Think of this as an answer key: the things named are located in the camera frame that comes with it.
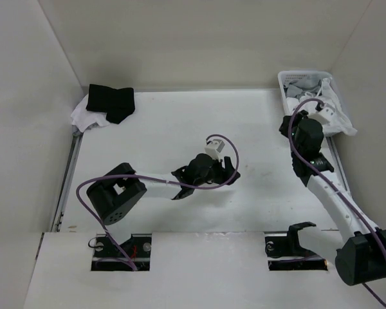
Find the white tank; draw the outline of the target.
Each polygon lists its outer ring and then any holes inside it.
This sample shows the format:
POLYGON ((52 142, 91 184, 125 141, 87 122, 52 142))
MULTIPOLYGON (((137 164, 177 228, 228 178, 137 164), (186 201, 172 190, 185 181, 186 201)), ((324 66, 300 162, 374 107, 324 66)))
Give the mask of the white tank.
POLYGON ((75 127, 75 131, 79 133, 84 133, 86 130, 94 127, 106 127, 110 125, 105 113, 92 112, 86 109, 88 98, 89 95, 86 95, 71 114, 71 124, 75 127))
POLYGON ((357 134, 357 130, 353 127, 350 119, 347 117, 347 115, 342 111, 341 103, 338 99, 337 94, 334 92, 334 90, 331 87, 331 79, 330 78, 323 78, 320 79, 316 75, 310 75, 305 76, 301 80, 302 83, 306 84, 315 84, 318 80, 321 81, 321 89, 314 97, 309 97, 307 95, 301 97, 300 99, 297 98, 286 98, 286 105, 289 110, 289 115, 294 113, 295 108, 303 101, 313 98, 313 99, 319 99, 323 102, 323 104, 319 104, 318 102, 308 102, 302 106, 300 109, 301 111, 305 111, 308 113, 308 116, 310 113, 314 113, 315 111, 320 111, 324 108, 331 108, 335 111, 335 115, 333 116, 333 120, 330 124, 322 125, 323 132, 325 136, 333 136, 338 133, 344 133, 347 136, 354 136, 357 134))

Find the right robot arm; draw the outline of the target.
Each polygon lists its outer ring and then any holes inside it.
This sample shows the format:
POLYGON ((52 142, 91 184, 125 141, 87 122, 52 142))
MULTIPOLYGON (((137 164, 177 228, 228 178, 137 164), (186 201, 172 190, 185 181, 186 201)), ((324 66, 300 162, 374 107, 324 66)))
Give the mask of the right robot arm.
POLYGON ((334 240, 312 222, 294 224, 285 240, 287 250, 295 255, 305 250, 318 254, 334 264, 349 286, 386 278, 386 229, 370 220, 339 182, 321 152, 321 123, 301 111, 286 115, 279 131, 289 140, 295 174, 321 202, 341 235, 334 240))

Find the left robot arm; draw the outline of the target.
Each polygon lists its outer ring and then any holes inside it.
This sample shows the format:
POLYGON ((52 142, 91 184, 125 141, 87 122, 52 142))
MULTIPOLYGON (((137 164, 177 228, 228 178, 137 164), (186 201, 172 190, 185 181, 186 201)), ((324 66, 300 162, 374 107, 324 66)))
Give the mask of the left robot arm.
POLYGON ((109 226, 122 220, 142 198, 182 200, 197 188, 232 185, 240 177, 230 157, 218 160, 200 153, 188 165, 156 176, 136 177, 130 164, 119 164, 91 184, 86 195, 98 218, 109 226))

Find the grey tank top in basket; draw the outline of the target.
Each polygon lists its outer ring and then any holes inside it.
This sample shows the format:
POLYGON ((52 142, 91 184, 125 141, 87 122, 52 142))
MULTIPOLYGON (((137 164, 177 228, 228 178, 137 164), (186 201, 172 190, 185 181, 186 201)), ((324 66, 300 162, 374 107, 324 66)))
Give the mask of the grey tank top in basket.
POLYGON ((317 83, 315 84, 306 84, 306 83, 301 84, 300 82, 301 80, 288 85, 288 87, 285 89, 286 98, 300 99, 305 95, 309 97, 314 97, 321 89, 320 80, 318 80, 317 83))

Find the folded black tank top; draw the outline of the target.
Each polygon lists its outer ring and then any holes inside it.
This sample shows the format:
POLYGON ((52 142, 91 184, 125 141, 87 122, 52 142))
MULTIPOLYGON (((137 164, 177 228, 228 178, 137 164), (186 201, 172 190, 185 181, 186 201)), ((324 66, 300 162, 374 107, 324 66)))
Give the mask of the folded black tank top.
POLYGON ((108 122, 120 124, 135 109, 133 88, 114 89, 97 84, 89 85, 86 110, 105 113, 108 122))

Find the folded white tank top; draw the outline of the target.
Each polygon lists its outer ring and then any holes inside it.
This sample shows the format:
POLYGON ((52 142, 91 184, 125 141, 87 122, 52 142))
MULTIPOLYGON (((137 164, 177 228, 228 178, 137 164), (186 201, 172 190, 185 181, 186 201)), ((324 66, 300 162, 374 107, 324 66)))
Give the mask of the folded white tank top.
POLYGON ((75 131, 79 133, 84 133, 86 130, 94 127, 106 127, 110 125, 105 113, 92 112, 86 109, 88 98, 89 95, 86 95, 71 114, 71 124, 75 127, 75 131))

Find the white plastic laundry basket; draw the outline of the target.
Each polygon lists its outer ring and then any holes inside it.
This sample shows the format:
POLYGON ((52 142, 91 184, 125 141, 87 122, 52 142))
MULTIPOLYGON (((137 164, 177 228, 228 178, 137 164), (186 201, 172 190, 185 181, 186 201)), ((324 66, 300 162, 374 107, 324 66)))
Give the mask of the white plastic laundry basket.
POLYGON ((323 79, 323 78, 330 78, 331 79, 331 87, 334 90, 334 92, 337 94, 338 99, 339 99, 341 106, 342 106, 342 111, 345 113, 345 109, 343 107, 342 100, 339 97, 338 90, 336 87, 336 82, 335 82, 332 74, 325 72, 325 71, 317 71, 317 70, 293 70, 293 71, 282 71, 278 74, 279 88, 280 88, 281 95, 282 95, 282 103, 283 103, 285 114, 289 115, 288 114, 289 110, 288 110, 288 107, 286 105, 286 95, 285 95, 284 87, 293 81, 298 81, 300 79, 303 79, 305 76, 310 76, 310 75, 316 75, 320 79, 323 79))

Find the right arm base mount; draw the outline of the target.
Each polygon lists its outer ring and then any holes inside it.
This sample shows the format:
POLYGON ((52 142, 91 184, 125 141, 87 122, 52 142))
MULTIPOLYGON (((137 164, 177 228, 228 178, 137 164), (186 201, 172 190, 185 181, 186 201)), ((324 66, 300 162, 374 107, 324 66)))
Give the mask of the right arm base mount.
POLYGON ((310 250, 293 248, 285 234, 268 234, 265 243, 270 271, 328 271, 325 259, 310 250))

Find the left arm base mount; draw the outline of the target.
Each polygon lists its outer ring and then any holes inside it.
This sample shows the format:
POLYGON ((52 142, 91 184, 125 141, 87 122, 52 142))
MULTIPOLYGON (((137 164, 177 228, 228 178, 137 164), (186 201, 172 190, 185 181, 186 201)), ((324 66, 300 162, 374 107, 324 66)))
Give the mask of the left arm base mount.
MULTIPOLYGON (((120 246, 131 258, 138 271, 149 271, 152 252, 152 234, 132 234, 120 246)), ((111 240, 103 234, 91 238, 87 246, 93 250, 91 271, 95 272, 132 272, 124 263, 125 256, 111 240)))

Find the left metal table rail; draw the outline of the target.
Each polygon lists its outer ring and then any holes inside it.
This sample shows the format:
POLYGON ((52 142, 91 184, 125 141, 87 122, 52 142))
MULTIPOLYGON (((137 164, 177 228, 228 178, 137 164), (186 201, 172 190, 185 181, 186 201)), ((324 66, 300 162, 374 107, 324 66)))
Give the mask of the left metal table rail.
POLYGON ((82 135, 73 137, 69 156, 68 156, 68 161, 64 171, 62 185, 59 192, 59 197, 57 200, 57 205, 55 207, 53 217, 50 221, 51 223, 50 232, 58 232, 60 230, 62 219, 64 217, 64 210, 66 208, 66 203, 67 203, 69 191, 71 188, 71 183, 73 180, 75 166, 77 164, 81 143, 82 143, 82 135))

